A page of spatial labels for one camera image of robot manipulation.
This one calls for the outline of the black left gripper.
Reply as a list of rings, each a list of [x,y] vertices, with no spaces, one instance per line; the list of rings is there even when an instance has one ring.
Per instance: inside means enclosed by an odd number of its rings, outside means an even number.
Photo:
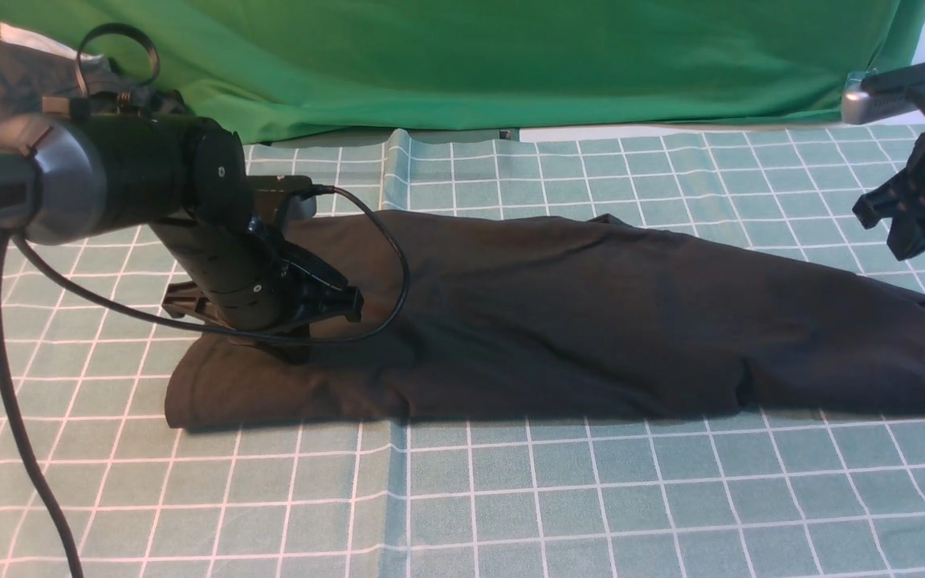
[[[283,240],[255,212],[238,136],[192,129],[182,154],[182,208],[150,224],[189,277],[166,287],[166,315],[236,332],[293,332],[338,317],[361,321],[359,288],[315,253]]]

